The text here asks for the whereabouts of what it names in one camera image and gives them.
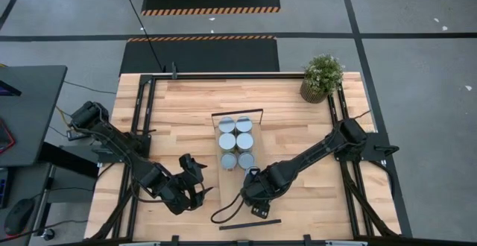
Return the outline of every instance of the silver can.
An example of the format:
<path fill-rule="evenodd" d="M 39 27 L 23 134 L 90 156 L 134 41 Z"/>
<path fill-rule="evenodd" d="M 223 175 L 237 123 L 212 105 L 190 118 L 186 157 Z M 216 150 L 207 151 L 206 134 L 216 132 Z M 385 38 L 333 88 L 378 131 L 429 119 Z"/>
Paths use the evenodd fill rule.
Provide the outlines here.
<path fill-rule="evenodd" d="M 228 171 L 232 171 L 233 168 L 237 165 L 237 158 L 232 153 L 225 153 L 221 158 L 222 168 L 225 168 Z"/>
<path fill-rule="evenodd" d="M 223 133 L 218 138 L 218 146 L 223 153 L 232 152 L 236 146 L 236 137 L 231 133 Z"/>
<path fill-rule="evenodd" d="M 242 153 L 238 157 L 238 165 L 244 170 L 247 170 L 250 167 L 254 167 L 255 157 L 249 152 Z"/>
<path fill-rule="evenodd" d="M 244 153 L 252 151 L 253 137 L 249 133 L 240 133 L 237 136 L 237 149 L 238 152 Z"/>
<path fill-rule="evenodd" d="M 221 133 L 235 133 L 236 123 L 232 118 L 225 116 L 218 123 L 218 129 Z"/>
<path fill-rule="evenodd" d="M 252 130 L 252 126 L 252 121 L 248 118 L 248 116 L 241 116 L 237 119 L 237 133 L 249 133 Z"/>

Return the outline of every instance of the gray floor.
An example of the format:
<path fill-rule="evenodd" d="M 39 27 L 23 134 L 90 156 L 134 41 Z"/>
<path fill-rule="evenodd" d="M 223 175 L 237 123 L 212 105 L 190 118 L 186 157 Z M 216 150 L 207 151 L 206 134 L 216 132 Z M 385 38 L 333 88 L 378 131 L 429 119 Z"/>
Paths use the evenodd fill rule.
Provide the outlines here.
<path fill-rule="evenodd" d="M 10 0 L 0 0 L 0 13 Z M 351 0 L 362 33 L 477 31 L 477 0 Z M 140 9 L 142 0 L 133 0 Z M 350 33 L 344 0 L 281 0 L 269 14 L 142 17 L 151 34 Z M 127 0 L 18 0 L 0 37 L 141 34 Z M 364 40 L 415 237 L 477 242 L 477 40 Z M 116 91 L 125 41 L 0 42 L 0 63 L 64 64 L 66 80 Z M 301 70 L 312 56 L 331 53 L 346 71 L 361 71 L 352 39 L 279 38 L 282 71 Z M 85 101 L 111 109 L 114 95 L 64 85 L 59 107 Z M 55 113 L 52 127 L 66 129 Z M 68 142 L 49 131 L 47 140 Z M 49 223 L 87 217 L 88 203 L 54 206 Z M 82 239 L 84 225 L 57 228 L 50 244 Z M 47 245 L 35 238 L 32 245 Z"/>

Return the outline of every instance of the wicker pot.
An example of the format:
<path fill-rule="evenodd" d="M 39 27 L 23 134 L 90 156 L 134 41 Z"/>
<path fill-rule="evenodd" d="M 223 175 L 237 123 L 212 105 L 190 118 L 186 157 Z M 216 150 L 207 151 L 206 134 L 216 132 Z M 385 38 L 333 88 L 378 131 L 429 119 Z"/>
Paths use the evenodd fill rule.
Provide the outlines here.
<path fill-rule="evenodd" d="M 312 104 L 320 103 L 328 96 L 328 94 L 325 92 L 324 93 L 313 92 L 312 88 L 307 83 L 305 83 L 305 81 L 301 83 L 300 94 L 303 97 L 303 99 L 305 99 L 305 101 L 308 101 L 309 103 L 312 103 Z"/>

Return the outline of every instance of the wooden table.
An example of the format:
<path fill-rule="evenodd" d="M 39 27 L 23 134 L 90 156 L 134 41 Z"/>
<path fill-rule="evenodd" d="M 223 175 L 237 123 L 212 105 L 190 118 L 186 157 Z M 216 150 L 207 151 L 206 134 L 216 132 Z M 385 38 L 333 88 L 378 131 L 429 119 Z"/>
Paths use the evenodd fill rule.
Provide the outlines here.
<path fill-rule="evenodd" d="M 111 121 L 119 130 L 130 130 L 139 77 L 140 74 L 121 76 Z M 178 157 L 190 153 L 199 163 L 208 165 L 203 170 L 203 183 L 214 189 L 207 194 L 201 208 L 181 215 L 173 215 L 163 204 L 139 203 L 134 241 L 170 241 L 173 235 L 179 235 L 181 241 L 303 240 L 303 234 L 310 234 L 312 239 L 351 239 L 341 171 L 332 156 L 300 173 L 290 190 L 271 203 L 274 217 L 281 218 L 281 224 L 219 231 L 218 225 L 209 220 L 221 207 L 218 182 L 221 167 L 216 161 L 211 114 L 263 108 L 265 156 L 269 163 L 288 160 L 322 140 L 332 129 L 327 102 L 306 103 L 300 97 L 300 83 L 297 79 L 157 81 L 150 127 L 157 131 L 151 133 L 151 160 L 178 173 L 181 172 Z M 343 88 L 350 117 L 369 110 L 358 72 L 344 74 Z M 143 106 L 147 103 L 147 92 L 148 89 Z M 144 120 L 144 113 L 141 114 L 139 126 Z M 358 122 L 366 131 L 374 130 L 370 114 Z M 114 209 L 122 171 L 123 166 L 116 164 L 96 184 L 85 237 L 94 234 Z M 399 233 L 386 173 L 370 163 L 361 163 L 361 172 L 371 206 L 394 232 Z M 148 198 L 148 195 L 142 192 L 141 197 Z M 361 209 L 357 202 L 355 205 L 360 231 L 364 234 Z M 128 212 L 127 208 L 122 235 Z"/>

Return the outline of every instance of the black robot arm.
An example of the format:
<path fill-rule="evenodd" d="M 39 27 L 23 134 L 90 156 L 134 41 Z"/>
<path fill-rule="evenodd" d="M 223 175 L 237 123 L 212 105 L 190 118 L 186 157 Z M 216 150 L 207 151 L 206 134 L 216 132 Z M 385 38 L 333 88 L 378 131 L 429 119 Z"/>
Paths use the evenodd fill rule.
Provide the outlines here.
<path fill-rule="evenodd" d="M 300 171 L 308 168 L 328 154 L 359 154 L 364 149 L 367 135 L 355 119 L 337 123 L 325 139 L 313 145 L 292 160 L 269 165 L 265 170 L 252 169 L 246 176 L 240 195 L 252 213 L 267 218 L 270 201 L 284 195 Z"/>
<path fill-rule="evenodd" d="M 175 215 L 184 210 L 193 210 L 203 203 L 205 194 L 211 189 L 195 191 L 195 185 L 203 182 L 202 168 L 190 154 L 179 158 L 180 174 L 171 174 L 160 163 L 153 163 L 140 155 L 142 142 L 129 133 L 122 133 L 109 123 L 107 110 L 99 103 L 86 102 L 72 114 L 70 123 L 79 133 L 92 135 L 101 144 L 130 167 L 133 185 L 138 183 L 152 198 L 161 197 Z"/>

